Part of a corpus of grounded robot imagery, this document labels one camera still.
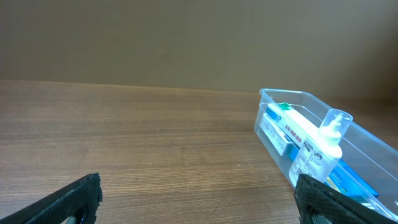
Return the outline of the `white glue bottle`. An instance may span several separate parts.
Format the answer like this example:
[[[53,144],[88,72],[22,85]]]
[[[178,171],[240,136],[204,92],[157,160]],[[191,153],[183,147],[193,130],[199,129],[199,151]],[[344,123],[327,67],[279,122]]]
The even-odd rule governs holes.
[[[340,141],[353,121],[345,111],[330,109],[314,136],[309,136],[299,149],[289,170],[293,186],[299,175],[307,174],[324,183],[343,155]]]

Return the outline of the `blue lozenge box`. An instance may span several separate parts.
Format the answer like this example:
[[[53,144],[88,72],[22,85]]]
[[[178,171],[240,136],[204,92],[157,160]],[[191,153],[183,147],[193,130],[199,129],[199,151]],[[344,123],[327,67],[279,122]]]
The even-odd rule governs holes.
[[[323,165],[326,163],[322,159],[322,154],[319,152],[315,154],[310,152],[309,156],[309,161],[306,161],[306,159],[302,160],[300,157],[298,164],[293,165],[292,171],[289,172],[289,178],[294,187],[297,185],[298,177],[301,173],[317,175],[319,171],[324,171]],[[367,190],[373,197],[377,198],[379,196],[379,193],[365,182],[347,163],[341,159],[338,163],[341,167],[335,166],[325,179],[325,185],[357,201],[364,201],[364,199],[361,199],[364,192],[360,186]]]

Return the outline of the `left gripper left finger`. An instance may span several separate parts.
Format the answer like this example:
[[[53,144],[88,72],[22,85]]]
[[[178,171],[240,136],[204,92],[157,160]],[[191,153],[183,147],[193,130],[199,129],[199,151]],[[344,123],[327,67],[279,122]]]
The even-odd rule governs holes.
[[[87,174],[60,190],[1,219],[1,223],[62,223],[74,218],[77,223],[94,224],[103,200],[98,173]]]

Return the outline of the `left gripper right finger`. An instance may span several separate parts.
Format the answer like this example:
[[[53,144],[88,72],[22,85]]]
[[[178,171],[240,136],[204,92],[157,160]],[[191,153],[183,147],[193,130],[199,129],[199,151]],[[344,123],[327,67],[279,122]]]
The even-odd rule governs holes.
[[[300,174],[294,192],[300,224],[394,224],[307,174]]]

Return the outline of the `Hansaplast plaster box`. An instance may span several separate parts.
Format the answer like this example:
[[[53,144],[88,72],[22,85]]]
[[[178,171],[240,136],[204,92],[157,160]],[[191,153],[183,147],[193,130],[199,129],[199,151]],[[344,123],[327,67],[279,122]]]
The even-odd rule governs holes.
[[[283,156],[291,151],[293,148],[293,143],[288,140],[283,130],[276,125],[276,123],[268,114],[264,113],[262,115],[260,127],[280,156]]]

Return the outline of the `white green medicine box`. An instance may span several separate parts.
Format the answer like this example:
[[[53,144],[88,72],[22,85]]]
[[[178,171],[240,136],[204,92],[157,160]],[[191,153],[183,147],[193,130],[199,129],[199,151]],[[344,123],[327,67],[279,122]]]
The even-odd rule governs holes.
[[[298,147],[318,133],[318,127],[288,103],[269,103],[266,113]]]

